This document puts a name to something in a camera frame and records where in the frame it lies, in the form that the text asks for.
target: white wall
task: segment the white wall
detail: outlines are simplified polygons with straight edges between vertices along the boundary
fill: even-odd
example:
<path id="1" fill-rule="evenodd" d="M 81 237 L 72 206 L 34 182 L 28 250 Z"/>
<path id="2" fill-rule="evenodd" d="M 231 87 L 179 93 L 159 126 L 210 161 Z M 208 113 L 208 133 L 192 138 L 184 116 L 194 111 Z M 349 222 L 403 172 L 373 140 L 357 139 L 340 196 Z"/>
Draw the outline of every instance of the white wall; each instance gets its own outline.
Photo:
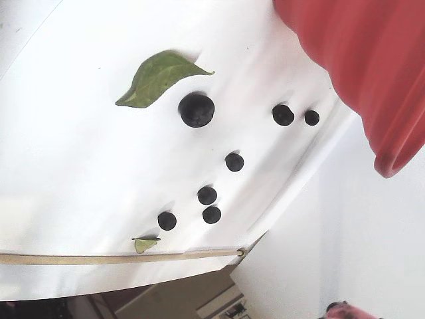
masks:
<path id="1" fill-rule="evenodd" d="M 374 158 L 358 119 L 234 271 L 265 318 L 318 318 L 335 300 L 421 317 L 425 149 L 392 179 L 374 171 Z"/>

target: pink object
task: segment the pink object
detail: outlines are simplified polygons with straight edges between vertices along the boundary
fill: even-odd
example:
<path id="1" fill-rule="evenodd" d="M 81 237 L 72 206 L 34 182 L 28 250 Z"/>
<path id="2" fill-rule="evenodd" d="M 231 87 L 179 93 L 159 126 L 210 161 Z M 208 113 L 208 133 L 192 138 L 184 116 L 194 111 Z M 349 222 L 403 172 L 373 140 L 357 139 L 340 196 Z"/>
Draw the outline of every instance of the pink object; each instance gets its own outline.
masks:
<path id="1" fill-rule="evenodd" d="M 424 0 L 274 0 L 306 53 L 361 115 L 391 177 L 425 144 Z"/>
<path id="2" fill-rule="evenodd" d="M 326 319 L 378 319 L 367 312 L 341 302 L 332 307 L 326 314 Z"/>

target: wooden stick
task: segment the wooden stick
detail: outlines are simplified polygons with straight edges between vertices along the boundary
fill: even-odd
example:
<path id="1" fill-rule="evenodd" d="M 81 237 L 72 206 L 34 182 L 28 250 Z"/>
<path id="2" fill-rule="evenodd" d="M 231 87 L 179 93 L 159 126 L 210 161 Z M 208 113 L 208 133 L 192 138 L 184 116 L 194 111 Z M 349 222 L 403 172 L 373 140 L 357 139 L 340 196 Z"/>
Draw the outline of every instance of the wooden stick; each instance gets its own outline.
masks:
<path id="1" fill-rule="evenodd" d="M 150 263 L 153 261 L 183 261 L 188 259 L 244 256 L 243 250 L 215 249 L 209 251 L 187 251 L 180 254 L 124 255 L 124 256 L 52 256 L 0 254 L 3 265 L 106 265 L 128 263 Z"/>

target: black round fruit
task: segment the black round fruit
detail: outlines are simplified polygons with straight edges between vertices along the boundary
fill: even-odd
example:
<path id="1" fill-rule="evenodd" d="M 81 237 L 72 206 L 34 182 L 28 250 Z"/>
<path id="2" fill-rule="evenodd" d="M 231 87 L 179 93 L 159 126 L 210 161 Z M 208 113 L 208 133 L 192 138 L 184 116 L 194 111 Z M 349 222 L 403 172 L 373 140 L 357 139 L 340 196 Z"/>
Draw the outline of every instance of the black round fruit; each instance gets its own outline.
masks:
<path id="1" fill-rule="evenodd" d="M 198 191 L 198 200 L 203 205 L 211 205 L 217 199 L 217 192 L 209 186 L 202 187 Z"/>
<path id="2" fill-rule="evenodd" d="M 214 116 L 214 102 L 205 95 L 192 93 L 179 103 L 181 119 L 191 128 L 207 125 Z"/>
<path id="3" fill-rule="evenodd" d="M 284 104 L 276 105 L 273 110 L 273 120 L 282 126 L 288 126 L 294 121 L 294 113 Z"/>
<path id="4" fill-rule="evenodd" d="M 244 167 L 244 159 L 236 153 L 230 153 L 224 159 L 230 171 L 240 171 Z"/>
<path id="5" fill-rule="evenodd" d="M 207 207 L 203 211 L 202 217 L 204 218 L 205 223 L 215 224 L 221 218 L 221 210 L 216 206 Z"/>
<path id="6" fill-rule="evenodd" d="M 314 126 L 317 123 L 319 123 L 320 116 L 316 111 L 308 110 L 304 114 L 304 120 L 305 120 L 305 123 L 307 123 L 308 125 Z"/>
<path id="7" fill-rule="evenodd" d="M 177 219 L 175 218 L 174 214 L 170 213 L 169 211 L 164 211 L 158 216 L 158 225 L 164 230 L 164 231 L 170 231 L 175 227 L 177 224 Z"/>

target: large black berry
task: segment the large black berry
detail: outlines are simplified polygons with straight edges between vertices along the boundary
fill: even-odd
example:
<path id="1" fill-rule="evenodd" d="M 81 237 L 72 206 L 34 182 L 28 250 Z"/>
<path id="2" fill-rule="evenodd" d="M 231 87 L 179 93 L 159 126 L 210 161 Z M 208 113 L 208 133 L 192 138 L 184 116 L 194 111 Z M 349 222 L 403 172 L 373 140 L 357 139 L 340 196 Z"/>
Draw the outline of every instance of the large black berry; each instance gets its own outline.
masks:
<path id="1" fill-rule="evenodd" d="M 205 95 L 192 93 L 186 95 L 179 104 L 181 119 L 191 128 L 207 125 L 214 116 L 214 102 Z"/>

